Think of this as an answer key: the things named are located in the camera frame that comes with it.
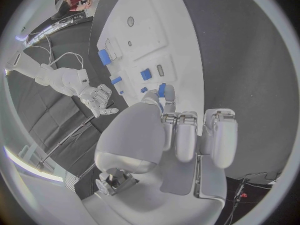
light strip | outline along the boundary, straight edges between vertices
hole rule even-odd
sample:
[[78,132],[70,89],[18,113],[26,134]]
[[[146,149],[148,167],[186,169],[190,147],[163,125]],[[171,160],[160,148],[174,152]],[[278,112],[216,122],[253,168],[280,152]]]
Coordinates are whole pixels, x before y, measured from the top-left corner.
[[35,174],[35,175],[41,176],[43,178],[46,178],[46,179],[50,179],[50,180],[54,180],[54,181],[58,181],[58,182],[63,182],[63,178],[62,177],[60,177],[60,176],[54,176],[54,175],[51,175],[49,173],[46,173],[46,172],[43,172],[43,171],[39,171],[36,168],[34,168],[32,166],[29,166],[25,162],[21,161],[19,158],[17,158],[15,155],[13,155],[6,147],[4,149],[5,149],[6,155],[14,163],[18,164],[20,167],[24,168],[25,170],[27,170],[27,171]]

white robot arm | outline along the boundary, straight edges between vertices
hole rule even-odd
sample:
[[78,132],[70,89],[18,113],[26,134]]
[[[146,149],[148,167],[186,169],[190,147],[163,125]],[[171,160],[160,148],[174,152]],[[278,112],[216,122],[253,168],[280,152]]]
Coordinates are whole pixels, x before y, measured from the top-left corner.
[[8,61],[5,69],[18,71],[43,86],[50,85],[54,90],[67,96],[78,96],[98,118],[100,115],[115,114],[117,108],[106,109],[112,91],[104,84],[98,87],[89,85],[89,78],[85,69],[71,68],[53,69],[46,64],[39,64],[23,51],[17,51]]

person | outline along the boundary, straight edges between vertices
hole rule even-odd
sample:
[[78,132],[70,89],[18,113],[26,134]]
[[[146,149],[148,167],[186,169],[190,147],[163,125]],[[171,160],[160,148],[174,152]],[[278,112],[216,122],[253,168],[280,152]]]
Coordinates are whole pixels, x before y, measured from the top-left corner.
[[92,4],[93,0],[86,0],[85,4],[77,5],[78,2],[81,0],[63,0],[58,12],[51,17],[52,20],[57,20],[63,18],[69,11],[81,11],[85,9],[89,9]]

blue block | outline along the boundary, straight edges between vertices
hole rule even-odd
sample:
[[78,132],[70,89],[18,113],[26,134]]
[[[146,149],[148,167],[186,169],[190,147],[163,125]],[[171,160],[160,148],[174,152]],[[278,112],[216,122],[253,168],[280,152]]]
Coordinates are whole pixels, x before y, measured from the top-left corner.
[[143,79],[144,81],[146,81],[146,80],[152,78],[152,75],[151,75],[151,72],[150,72],[149,68],[147,68],[147,69],[144,70],[144,71],[141,71],[140,74],[141,74],[142,79]]
[[110,59],[110,56],[108,52],[105,49],[102,49],[98,52],[98,55],[103,63],[104,66],[110,64],[112,61]]
[[143,93],[145,93],[145,92],[147,92],[148,91],[148,88],[146,88],[146,87],[143,87],[141,90],[140,90],[140,92],[143,94]]
[[117,78],[111,80],[111,84],[112,84],[112,85],[115,85],[116,83],[118,83],[118,82],[120,82],[120,81],[122,81],[122,78],[121,78],[120,76],[118,76]]
[[159,85],[158,95],[159,95],[160,98],[165,97],[165,87],[166,87],[165,83],[162,83],[161,85]]

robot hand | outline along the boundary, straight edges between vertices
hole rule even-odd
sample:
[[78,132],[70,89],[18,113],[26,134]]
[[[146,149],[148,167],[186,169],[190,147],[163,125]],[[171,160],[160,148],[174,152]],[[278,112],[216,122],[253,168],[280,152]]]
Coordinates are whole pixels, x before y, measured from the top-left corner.
[[40,72],[35,77],[37,83],[44,86],[50,85],[54,90],[70,97],[78,96],[96,118],[119,111],[117,108],[106,109],[112,91],[104,84],[91,87],[85,69],[76,70],[62,67],[53,70],[46,64],[41,64],[40,68]]

